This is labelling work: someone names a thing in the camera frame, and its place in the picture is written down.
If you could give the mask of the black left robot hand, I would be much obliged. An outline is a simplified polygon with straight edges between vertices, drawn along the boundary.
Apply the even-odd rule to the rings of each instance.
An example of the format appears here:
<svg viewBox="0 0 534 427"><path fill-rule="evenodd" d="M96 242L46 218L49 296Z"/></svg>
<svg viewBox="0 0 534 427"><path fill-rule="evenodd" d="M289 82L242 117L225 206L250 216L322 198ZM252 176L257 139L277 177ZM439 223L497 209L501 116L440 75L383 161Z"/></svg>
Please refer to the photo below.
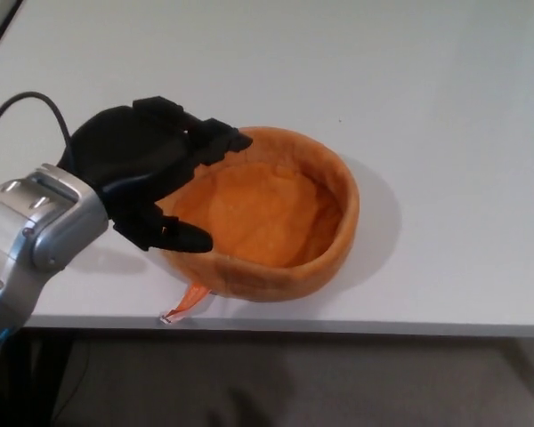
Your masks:
<svg viewBox="0 0 534 427"><path fill-rule="evenodd" d="M57 166L89 185L113 228L140 249L207 253L211 235L164 213L157 203L252 143L238 128L201 120L162 97L105 109L69 138Z"/></svg>

